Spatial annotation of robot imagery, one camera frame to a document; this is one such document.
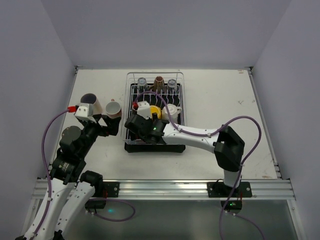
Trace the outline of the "yellow mug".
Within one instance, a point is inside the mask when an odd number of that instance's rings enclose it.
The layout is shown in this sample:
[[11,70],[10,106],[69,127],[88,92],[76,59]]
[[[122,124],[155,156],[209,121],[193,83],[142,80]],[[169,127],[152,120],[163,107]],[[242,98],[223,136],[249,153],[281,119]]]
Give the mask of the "yellow mug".
[[151,119],[152,119],[152,113],[157,113],[159,119],[162,118],[162,110],[158,106],[150,105],[150,116],[151,116]]

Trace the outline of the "pink floral mug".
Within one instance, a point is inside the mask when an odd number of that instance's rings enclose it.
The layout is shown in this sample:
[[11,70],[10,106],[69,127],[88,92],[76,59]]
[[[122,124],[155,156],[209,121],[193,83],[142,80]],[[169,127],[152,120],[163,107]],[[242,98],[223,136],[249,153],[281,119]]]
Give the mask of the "pink floral mug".
[[105,113],[110,119],[121,118],[122,117],[121,105],[114,99],[111,99],[111,101],[107,103],[105,106]]

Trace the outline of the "light pink mug dark interior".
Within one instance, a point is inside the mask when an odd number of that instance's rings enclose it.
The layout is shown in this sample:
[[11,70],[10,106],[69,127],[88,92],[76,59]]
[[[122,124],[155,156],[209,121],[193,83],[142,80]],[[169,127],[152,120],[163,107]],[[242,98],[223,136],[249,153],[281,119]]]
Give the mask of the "light pink mug dark interior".
[[80,103],[89,104],[89,108],[91,109],[93,115],[99,115],[103,113],[102,106],[97,96],[93,93],[84,94],[80,99]]

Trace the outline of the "white faceted mug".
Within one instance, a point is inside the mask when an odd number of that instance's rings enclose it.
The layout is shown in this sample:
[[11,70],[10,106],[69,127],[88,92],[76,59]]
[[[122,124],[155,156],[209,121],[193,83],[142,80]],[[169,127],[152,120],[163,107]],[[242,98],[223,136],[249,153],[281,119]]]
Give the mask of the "white faceted mug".
[[179,114],[182,112],[182,108],[180,106],[176,106],[174,104],[167,104],[167,107],[168,107],[168,111],[167,111],[167,108],[164,106],[162,111],[161,111],[161,119],[162,120],[170,120],[169,118],[169,114],[170,113],[170,116],[173,120],[174,123],[177,123],[178,122],[178,117],[179,117]]

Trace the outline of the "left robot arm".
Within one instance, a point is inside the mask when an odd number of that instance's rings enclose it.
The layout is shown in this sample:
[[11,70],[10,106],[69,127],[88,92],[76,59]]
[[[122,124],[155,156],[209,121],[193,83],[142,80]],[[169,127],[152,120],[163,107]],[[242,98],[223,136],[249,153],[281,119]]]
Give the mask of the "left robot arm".
[[48,187],[33,223],[21,240],[62,240],[85,203],[104,194],[103,177],[83,171],[85,157],[98,137],[116,136],[121,118],[98,114],[93,121],[69,126],[61,134],[56,158],[47,173]]

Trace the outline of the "black drip tray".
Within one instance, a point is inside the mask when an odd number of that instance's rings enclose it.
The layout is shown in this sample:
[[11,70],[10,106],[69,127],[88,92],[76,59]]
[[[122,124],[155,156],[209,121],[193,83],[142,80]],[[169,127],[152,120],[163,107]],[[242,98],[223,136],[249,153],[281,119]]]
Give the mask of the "black drip tray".
[[[123,114],[123,122],[127,120],[128,117],[133,113],[132,105],[134,100],[138,97],[138,89],[137,83],[129,83],[126,86],[125,93],[125,102],[124,102],[124,114]],[[167,104],[173,104],[177,107],[181,107],[181,113],[178,116],[177,123],[179,125],[187,124],[187,117],[185,114],[185,101],[184,101],[184,88],[181,83],[177,84],[177,94],[168,94],[167,87],[164,88],[162,93],[159,93],[160,96],[157,96],[153,93],[145,93],[138,98],[138,101],[147,101],[150,105],[155,105],[159,108],[163,108],[165,105],[161,98]],[[124,149],[129,153],[141,153],[141,152],[169,152],[169,153],[182,153],[185,149],[185,145],[179,144],[147,144],[143,142],[141,139],[130,140],[129,130],[122,126],[121,128],[121,136],[124,140]]]

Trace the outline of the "brown striped mug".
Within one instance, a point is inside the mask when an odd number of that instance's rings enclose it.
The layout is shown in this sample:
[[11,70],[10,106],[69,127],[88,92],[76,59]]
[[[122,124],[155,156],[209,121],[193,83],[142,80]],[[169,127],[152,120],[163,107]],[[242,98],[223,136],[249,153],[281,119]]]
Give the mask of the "brown striped mug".
[[157,76],[154,79],[153,85],[151,85],[148,90],[161,94],[165,90],[164,78],[162,76]]

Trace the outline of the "right clear drinking glass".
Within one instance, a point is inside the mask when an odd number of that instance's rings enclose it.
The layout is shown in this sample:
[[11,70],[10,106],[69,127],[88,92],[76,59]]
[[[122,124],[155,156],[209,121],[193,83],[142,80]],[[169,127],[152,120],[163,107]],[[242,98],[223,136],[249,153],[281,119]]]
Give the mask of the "right clear drinking glass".
[[169,79],[167,82],[167,94],[174,95],[178,92],[178,83],[175,79]]

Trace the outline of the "clear drinking glass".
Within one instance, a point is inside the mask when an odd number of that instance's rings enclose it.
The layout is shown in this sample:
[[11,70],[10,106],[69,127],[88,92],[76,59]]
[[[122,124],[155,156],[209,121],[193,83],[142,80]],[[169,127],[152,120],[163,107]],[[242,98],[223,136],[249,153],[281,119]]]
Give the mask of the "clear drinking glass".
[[148,90],[148,83],[146,78],[140,77],[137,79],[137,92],[139,94],[146,92]]
[[175,79],[169,79],[167,82],[167,94],[174,95],[178,92],[178,83]]

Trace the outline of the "left clear drinking glass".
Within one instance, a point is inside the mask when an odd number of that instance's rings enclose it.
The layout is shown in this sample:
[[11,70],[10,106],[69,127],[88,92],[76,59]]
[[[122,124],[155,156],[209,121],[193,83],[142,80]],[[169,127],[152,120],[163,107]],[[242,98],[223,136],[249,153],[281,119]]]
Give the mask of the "left clear drinking glass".
[[146,92],[148,90],[148,83],[146,78],[140,77],[137,79],[137,92],[139,94]]

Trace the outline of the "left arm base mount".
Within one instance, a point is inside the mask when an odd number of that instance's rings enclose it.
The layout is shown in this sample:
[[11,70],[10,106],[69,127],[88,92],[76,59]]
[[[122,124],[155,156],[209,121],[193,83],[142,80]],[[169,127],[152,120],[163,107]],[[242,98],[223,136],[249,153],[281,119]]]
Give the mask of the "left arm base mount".
[[93,195],[84,205],[87,211],[104,209],[107,202],[105,199],[117,198],[119,195],[120,183],[118,181],[104,181],[98,192]]

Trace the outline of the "aluminium mounting rail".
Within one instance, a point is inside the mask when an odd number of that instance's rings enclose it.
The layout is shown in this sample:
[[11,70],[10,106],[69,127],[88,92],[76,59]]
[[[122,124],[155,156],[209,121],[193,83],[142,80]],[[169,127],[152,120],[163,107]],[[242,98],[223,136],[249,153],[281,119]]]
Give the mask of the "aluminium mounting rail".
[[[224,196],[213,196],[209,183],[215,180],[107,180],[103,183],[109,195],[120,200],[216,200]],[[232,200],[294,200],[295,194],[289,180],[248,180],[244,188]]]

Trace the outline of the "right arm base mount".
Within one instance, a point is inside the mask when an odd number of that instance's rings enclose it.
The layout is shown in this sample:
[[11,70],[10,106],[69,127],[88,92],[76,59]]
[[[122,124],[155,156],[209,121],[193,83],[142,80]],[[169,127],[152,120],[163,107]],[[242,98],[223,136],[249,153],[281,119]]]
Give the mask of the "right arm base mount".
[[[221,179],[214,182],[206,183],[207,194],[209,198],[227,198],[232,187],[226,186]],[[231,200],[228,201],[224,208],[227,212],[238,214],[243,208],[244,198],[253,196],[251,185],[247,181],[241,181],[239,186],[234,190]]]

